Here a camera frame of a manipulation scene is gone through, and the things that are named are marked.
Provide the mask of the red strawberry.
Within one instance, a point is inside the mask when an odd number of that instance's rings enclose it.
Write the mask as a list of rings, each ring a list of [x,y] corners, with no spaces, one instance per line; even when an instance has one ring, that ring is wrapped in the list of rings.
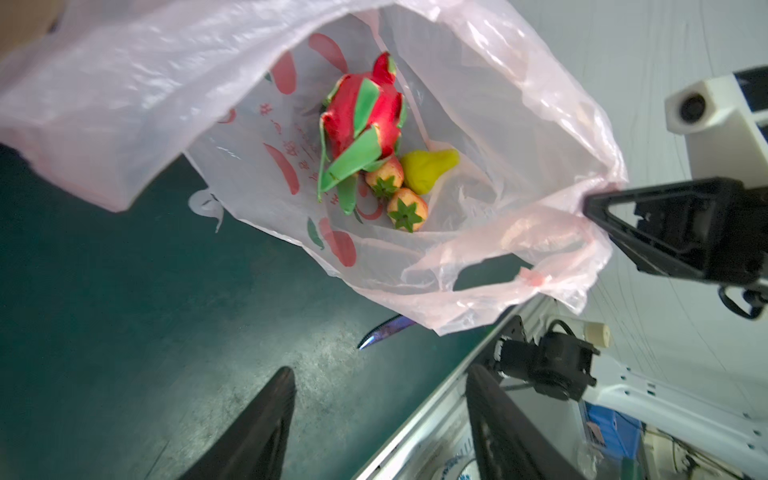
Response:
[[[395,156],[390,156],[377,170],[365,173],[365,182],[379,200],[390,199],[405,180],[403,167]]]
[[[392,195],[387,215],[395,229],[415,233],[428,218],[428,205],[411,189],[401,188]]]

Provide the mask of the red dragon fruit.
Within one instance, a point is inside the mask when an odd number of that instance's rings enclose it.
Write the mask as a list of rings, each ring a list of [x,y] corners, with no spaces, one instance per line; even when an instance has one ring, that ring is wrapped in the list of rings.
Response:
[[[385,51],[371,71],[340,77],[323,102],[317,197],[335,189],[346,215],[356,208],[358,173],[376,171],[398,151],[407,109],[396,77]]]

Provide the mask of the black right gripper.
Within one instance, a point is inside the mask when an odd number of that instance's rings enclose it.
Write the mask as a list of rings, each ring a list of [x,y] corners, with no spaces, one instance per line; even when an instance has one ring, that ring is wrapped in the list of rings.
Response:
[[[583,213],[639,271],[656,276],[710,279],[724,240],[721,302],[742,318],[767,306],[766,187],[745,191],[715,177],[600,193],[586,197]]]

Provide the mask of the pink plastic bag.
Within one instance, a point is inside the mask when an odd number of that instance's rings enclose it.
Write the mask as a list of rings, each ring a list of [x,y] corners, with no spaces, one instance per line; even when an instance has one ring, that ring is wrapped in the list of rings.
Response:
[[[403,149],[460,155],[414,233],[316,186],[322,101],[383,52]],[[505,1],[66,1],[2,51],[1,140],[114,212],[185,154],[233,217],[439,334],[537,294],[582,311],[612,253],[584,198],[627,180],[603,110]]]

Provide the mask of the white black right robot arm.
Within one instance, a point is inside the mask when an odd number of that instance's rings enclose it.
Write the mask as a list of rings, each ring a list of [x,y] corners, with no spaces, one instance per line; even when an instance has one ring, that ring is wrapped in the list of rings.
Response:
[[[749,321],[767,306],[767,189],[711,178],[601,193],[584,215],[651,275],[715,284]],[[767,424],[633,372],[571,330],[501,338],[489,368],[557,400],[585,400],[662,427],[752,479],[767,476]]]

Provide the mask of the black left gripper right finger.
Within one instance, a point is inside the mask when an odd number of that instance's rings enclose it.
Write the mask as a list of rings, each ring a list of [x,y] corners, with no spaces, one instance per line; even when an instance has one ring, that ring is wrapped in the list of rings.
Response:
[[[480,478],[578,480],[583,477],[487,369],[480,365],[468,369],[465,396]]]

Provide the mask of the small green pear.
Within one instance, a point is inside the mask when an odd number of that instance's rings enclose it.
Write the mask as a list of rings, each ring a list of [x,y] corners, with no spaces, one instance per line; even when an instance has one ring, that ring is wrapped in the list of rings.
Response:
[[[418,195],[428,194],[437,180],[455,168],[460,155],[455,149],[412,151],[400,159],[406,186]]]

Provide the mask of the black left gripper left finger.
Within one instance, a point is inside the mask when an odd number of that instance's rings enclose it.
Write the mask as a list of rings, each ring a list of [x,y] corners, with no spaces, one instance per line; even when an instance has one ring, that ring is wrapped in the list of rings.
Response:
[[[295,409],[294,371],[282,367],[182,477],[279,479]]]

